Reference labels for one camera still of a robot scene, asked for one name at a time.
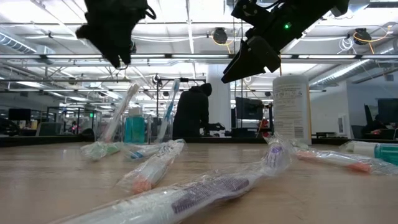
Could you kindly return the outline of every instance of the plastic wrapper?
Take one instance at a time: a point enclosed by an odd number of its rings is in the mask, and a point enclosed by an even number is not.
[[[169,144],[173,144],[173,141],[163,142],[160,144],[146,145],[146,146],[129,144],[128,147],[123,147],[123,154],[128,159],[147,158],[158,153],[163,148],[168,147]]]
[[[116,186],[132,194],[153,189],[185,146],[183,139],[169,141],[157,154],[126,174]]]
[[[259,162],[213,170],[181,184],[118,200],[59,223],[179,223],[215,202],[240,197],[256,183],[280,174],[291,163],[292,145],[270,140]]]
[[[122,100],[121,104],[113,114],[111,121],[106,126],[104,133],[101,135],[99,141],[80,148],[80,152],[85,159],[98,161],[104,156],[114,154],[115,152],[120,151],[123,144],[111,142],[113,141],[116,128],[120,123],[121,115],[129,106],[132,97],[138,93],[139,87],[140,86],[137,83],[131,84],[130,88],[127,91],[126,97]]]
[[[130,101],[133,96],[138,93],[140,86],[137,83],[132,83],[130,88],[126,93],[126,97],[122,100],[119,107],[114,112],[111,121],[105,127],[104,133],[101,135],[99,141],[101,142],[112,142],[114,134],[116,132],[116,128],[120,123],[120,119],[122,114],[127,110],[127,107],[130,105]]]
[[[81,147],[80,152],[84,158],[92,161],[98,161],[107,155],[112,155],[119,152],[123,148],[123,145],[124,143],[122,142],[94,142],[93,144]]]
[[[347,143],[342,144],[339,149],[342,152],[354,152],[355,149],[361,148],[363,146],[375,146],[377,143],[369,143],[369,142],[362,142],[362,141],[349,141]]]
[[[174,99],[179,90],[180,90],[180,80],[175,79],[174,83],[173,83],[172,91],[170,92],[170,95],[169,95],[169,100],[167,101],[166,111],[163,115],[162,125],[160,126],[160,131],[159,131],[159,134],[157,135],[158,136],[156,139],[157,143],[160,143],[163,141],[164,135],[167,130],[167,126],[170,123],[171,114],[172,114],[173,107],[174,107]]]
[[[367,174],[398,175],[397,166],[389,162],[384,162],[381,159],[335,151],[303,150],[299,147],[297,149],[296,154],[299,159],[324,162]]]

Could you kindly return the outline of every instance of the bottle cap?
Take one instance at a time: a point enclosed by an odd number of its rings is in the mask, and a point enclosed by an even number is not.
[[[356,142],[354,145],[354,154],[369,156],[374,158],[374,148],[377,143],[370,142]]]
[[[129,116],[141,116],[142,115],[142,108],[141,107],[135,107],[129,109]]]

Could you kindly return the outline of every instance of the table surface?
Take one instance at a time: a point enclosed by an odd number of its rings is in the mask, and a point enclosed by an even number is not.
[[[82,160],[84,143],[0,148],[1,223],[47,223],[89,211],[128,194],[113,188],[140,162],[121,153]],[[258,161],[265,144],[189,144],[160,183],[187,180],[210,169]],[[337,149],[315,146],[319,149]],[[398,177],[370,176],[295,161],[275,179],[204,209],[184,223],[395,223]]]

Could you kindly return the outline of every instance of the black chair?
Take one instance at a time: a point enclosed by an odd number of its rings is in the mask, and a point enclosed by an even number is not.
[[[354,138],[355,139],[362,139],[362,129],[365,128],[365,126],[360,126],[360,125],[351,125],[351,129],[353,130]]]

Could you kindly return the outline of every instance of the white plastic bottle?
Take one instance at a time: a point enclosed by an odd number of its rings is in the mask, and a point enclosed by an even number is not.
[[[273,82],[274,130],[285,138],[311,144],[311,112],[308,78],[286,75]]]

